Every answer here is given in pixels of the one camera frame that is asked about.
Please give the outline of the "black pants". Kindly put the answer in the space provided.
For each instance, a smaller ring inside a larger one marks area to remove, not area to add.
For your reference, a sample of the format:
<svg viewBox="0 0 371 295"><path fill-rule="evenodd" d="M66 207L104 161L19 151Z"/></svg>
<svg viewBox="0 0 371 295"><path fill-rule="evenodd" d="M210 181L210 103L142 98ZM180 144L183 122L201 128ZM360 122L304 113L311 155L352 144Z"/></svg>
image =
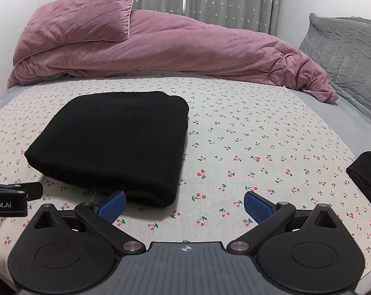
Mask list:
<svg viewBox="0 0 371 295"><path fill-rule="evenodd" d="M185 99L161 91L82 95L57 112L25 158L65 184L168 207L177 197L188 115Z"/></svg>

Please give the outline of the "folded black garment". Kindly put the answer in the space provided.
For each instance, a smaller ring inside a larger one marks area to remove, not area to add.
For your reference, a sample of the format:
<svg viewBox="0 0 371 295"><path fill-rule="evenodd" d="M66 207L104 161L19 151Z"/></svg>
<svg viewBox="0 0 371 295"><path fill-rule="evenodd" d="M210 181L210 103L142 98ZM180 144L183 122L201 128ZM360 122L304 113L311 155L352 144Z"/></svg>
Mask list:
<svg viewBox="0 0 371 295"><path fill-rule="evenodd" d="M371 151L361 153L346 173L371 204Z"/></svg>

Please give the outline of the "pink duvet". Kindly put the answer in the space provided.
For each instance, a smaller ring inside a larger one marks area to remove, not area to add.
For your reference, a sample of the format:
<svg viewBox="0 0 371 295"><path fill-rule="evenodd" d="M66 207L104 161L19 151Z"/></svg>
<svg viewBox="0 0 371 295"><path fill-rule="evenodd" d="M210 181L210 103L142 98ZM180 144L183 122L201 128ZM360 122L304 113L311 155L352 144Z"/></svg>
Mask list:
<svg viewBox="0 0 371 295"><path fill-rule="evenodd" d="M61 73L95 78L131 71L195 73L284 86L323 103L338 98L320 66L275 36L142 9L131 12L126 41L87 41L32 51L14 66L7 86L30 85Z"/></svg>

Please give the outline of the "grey quilted pillow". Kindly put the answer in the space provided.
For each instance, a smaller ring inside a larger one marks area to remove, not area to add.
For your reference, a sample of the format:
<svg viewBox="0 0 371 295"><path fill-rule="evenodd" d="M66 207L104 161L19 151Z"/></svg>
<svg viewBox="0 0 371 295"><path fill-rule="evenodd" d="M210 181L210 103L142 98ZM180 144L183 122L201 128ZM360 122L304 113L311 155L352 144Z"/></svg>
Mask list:
<svg viewBox="0 0 371 295"><path fill-rule="evenodd" d="M328 73L339 95L371 119L371 20L310 13L299 48Z"/></svg>

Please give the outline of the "pink pillow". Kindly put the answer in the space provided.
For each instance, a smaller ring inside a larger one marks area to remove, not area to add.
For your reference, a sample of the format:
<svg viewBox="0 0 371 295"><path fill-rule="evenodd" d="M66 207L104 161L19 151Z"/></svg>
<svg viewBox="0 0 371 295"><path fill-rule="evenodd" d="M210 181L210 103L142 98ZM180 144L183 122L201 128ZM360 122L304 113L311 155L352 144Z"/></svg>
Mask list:
<svg viewBox="0 0 371 295"><path fill-rule="evenodd" d="M133 0L57 0L31 16L15 48L13 65L56 47L129 38Z"/></svg>

